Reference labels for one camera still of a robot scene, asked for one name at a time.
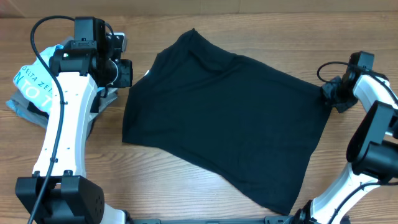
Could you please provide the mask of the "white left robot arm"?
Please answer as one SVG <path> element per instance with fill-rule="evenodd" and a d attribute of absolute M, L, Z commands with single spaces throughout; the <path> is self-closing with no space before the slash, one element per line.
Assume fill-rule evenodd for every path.
<path fill-rule="evenodd" d="M 86 178 L 85 144 L 98 88 L 127 88 L 133 69 L 121 58 L 123 33 L 102 19 L 75 17 L 74 38 L 55 51 L 44 69 L 53 81 L 44 143 L 30 177 L 15 192 L 29 223 L 119 223 L 132 218 L 105 202 L 103 189 Z"/>

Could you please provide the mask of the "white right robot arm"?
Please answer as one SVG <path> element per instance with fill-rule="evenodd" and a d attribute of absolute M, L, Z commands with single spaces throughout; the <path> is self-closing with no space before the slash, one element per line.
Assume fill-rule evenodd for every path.
<path fill-rule="evenodd" d="M 318 197 L 309 200 L 286 223 L 349 223 L 346 213 L 367 193 L 397 185 L 397 95 L 388 78 L 373 70 L 374 54 L 351 54 L 342 77 L 321 87 L 326 103 L 342 113 L 360 102 L 366 111 L 351 138 L 347 163 L 340 176 Z"/>

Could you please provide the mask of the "black t-shirt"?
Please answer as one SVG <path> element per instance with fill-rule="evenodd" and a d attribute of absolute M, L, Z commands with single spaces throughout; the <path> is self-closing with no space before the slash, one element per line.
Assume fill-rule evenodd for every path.
<path fill-rule="evenodd" d="M 219 174 L 287 215 L 330 113 L 318 86 L 190 30 L 130 88 L 122 140 Z"/>

